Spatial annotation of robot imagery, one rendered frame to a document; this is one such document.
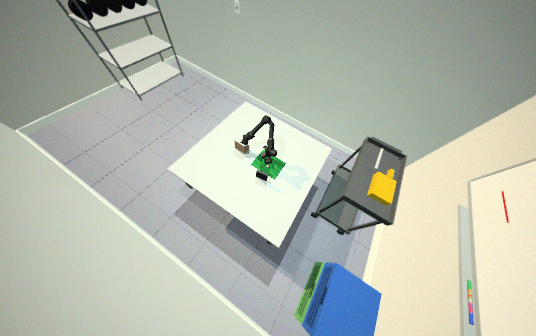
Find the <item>green circuit board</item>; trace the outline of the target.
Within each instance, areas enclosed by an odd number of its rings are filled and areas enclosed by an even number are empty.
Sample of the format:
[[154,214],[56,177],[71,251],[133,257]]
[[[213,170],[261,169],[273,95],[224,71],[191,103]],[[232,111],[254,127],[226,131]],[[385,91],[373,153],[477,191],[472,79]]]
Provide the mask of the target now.
[[[262,150],[262,152],[265,152],[265,150]],[[259,169],[260,171],[267,173],[268,176],[275,179],[286,163],[278,159],[277,157],[273,157],[271,155],[272,163],[266,164],[266,159],[268,159],[268,157],[265,157],[263,159],[261,157],[261,153],[257,156],[257,158],[252,162],[251,165]]]

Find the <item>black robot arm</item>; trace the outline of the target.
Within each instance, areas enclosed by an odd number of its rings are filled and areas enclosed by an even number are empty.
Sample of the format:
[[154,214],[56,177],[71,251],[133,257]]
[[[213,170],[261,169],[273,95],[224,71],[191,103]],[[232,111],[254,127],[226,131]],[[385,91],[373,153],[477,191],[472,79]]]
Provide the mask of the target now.
[[276,157],[276,155],[277,155],[277,150],[274,149],[274,126],[275,126],[275,124],[273,123],[273,121],[271,120],[271,118],[269,116],[264,115],[262,120],[261,120],[261,122],[252,131],[249,131],[248,133],[243,135],[243,139],[240,142],[240,143],[242,143],[244,145],[247,145],[249,140],[251,140],[251,139],[253,139],[255,137],[254,136],[255,133],[267,123],[270,125],[269,126],[269,138],[267,140],[267,145],[268,146],[265,145],[263,147],[265,149],[265,152],[261,153],[261,157],[263,159],[265,157],[268,157],[267,155],[265,155],[265,153],[270,154],[273,157]]

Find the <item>grey square computer fan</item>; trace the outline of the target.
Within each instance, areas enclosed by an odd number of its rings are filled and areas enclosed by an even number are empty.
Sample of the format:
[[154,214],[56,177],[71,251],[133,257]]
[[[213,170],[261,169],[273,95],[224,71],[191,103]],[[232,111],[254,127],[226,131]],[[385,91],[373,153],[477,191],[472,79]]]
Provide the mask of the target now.
[[258,177],[258,178],[260,178],[260,179],[262,179],[264,181],[267,181],[268,174],[257,169],[256,177]]

